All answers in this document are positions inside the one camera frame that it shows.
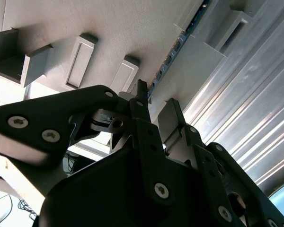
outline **rectangular slot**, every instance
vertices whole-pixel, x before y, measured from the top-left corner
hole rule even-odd
[[[167,58],[166,58],[166,65],[169,65],[171,62],[171,56],[169,55]]]
[[[176,44],[174,46],[175,52],[177,52],[179,50],[180,46],[181,46],[181,43],[180,42],[176,42]]]
[[[80,88],[89,60],[94,51],[93,38],[87,35],[78,36],[71,54],[70,65],[66,73],[65,86],[72,89]]]
[[[110,88],[117,94],[120,91],[126,92],[138,72],[138,62],[125,57],[115,75]]]
[[[220,52],[225,53],[227,48],[231,45],[231,43],[235,40],[235,38],[238,36],[240,31],[245,26],[245,23],[243,21],[239,22],[237,27],[233,30],[232,34],[228,37],[228,39],[225,41],[224,45],[221,47]]]

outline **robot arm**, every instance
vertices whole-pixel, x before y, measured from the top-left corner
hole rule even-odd
[[[147,105],[139,81],[129,101],[94,86],[1,106],[0,184],[30,204],[40,227],[284,227],[230,154],[202,143],[176,100],[160,113],[160,131]],[[111,154],[66,178],[68,146],[100,131],[112,133]]]

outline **metal bracket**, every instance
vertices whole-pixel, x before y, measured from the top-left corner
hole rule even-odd
[[[156,205],[171,207],[175,204],[176,199],[170,177],[165,172],[164,162],[166,158],[159,130],[156,125],[141,119],[135,119],[133,124],[136,126],[133,148],[139,152],[145,197],[151,201],[152,209]],[[166,198],[162,198],[156,193],[156,184],[158,183],[167,188],[165,189],[168,191]]]
[[[210,214],[214,216],[221,226],[241,226],[243,223],[234,214],[222,184],[218,168],[213,155],[204,148],[194,145],[198,171],[201,175],[203,187],[206,190]]]
[[[17,48],[18,33],[17,29],[0,32],[0,78],[26,87],[44,74],[53,48],[47,45],[22,55]]]
[[[92,115],[98,109],[113,110],[118,101],[111,89],[94,86],[0,106],[0,154],[34,166],[55,166],[69,147],[70,117],[78,113]],[[11,127],[8,119],[13,116],[24,117],[27,126]],[[49,129],[59,134],[57,142],[48,143],[42,138]]]
[[[227,184],[236,185],[236,187],[239,188],[243,187],[247,190],[245,194],[248,195],[246,195],[244,199],[248,201],[246,217],[249,225],[271,227],[271,221],[273,221],[276,226],[284,226],[284,216],[257,187],[225,148],[218,143],[210,143],[206,148],[218,161],[223,161],[223,167],[231,175],[229,179],[230,182],[227,182]]]
[[[198,169],[193,145],[203,146],[199,132],[185,123],[180,104],[171,98],[158,116],[160,135],[169,158],[180,162],[190,161]]]

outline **screw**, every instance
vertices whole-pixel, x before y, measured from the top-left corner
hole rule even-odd
[[[28,126],[28,120],[24,117],[13,116],[9,118],[8,124],[15,129],[23,129]]]
[[[192,132],[194,132],[194,133],[197,132],[197,130],[196,130],[194,127],[190,127],[190,130],[191,130]]]
[[[109,92],[109,91],[105,92],[105,94],[106,94],[108,97],[113,97],[113,96],[114,96],[114,95],[113,95],[111,92]]]
[[[137,104],[140,105],[140,106],[143,106],[143,103],[140,102],[140,101],[137,101]]]
[[[270,227],[278,227],[272,219],[268,219],[268,223],[269,223]]]
[[[222,149],[219,145],[216,145],[216,148],[217,148],[219,151],[223,151],[223,149]]]
[[[160,196],[163,199],[167,199],[169,197],[169,190],[162,183],[155,184],[155,192],[158,196]]]
[[[42,138],[50,143],[56,143],[60,140],[60,134],[52,129],[47,129],[42,132]]]
[[[219,214],[221,215],[221,217],[225,219],[225,221],[227,221],[227,222],[232,221],[232,216],[225,207],[219,206],[218,211],[219,211]]]

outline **corrugated metal surface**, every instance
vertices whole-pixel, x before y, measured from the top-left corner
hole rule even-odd
[[[264,192],[284,183],[284,0],[265,2],[185,115]]]

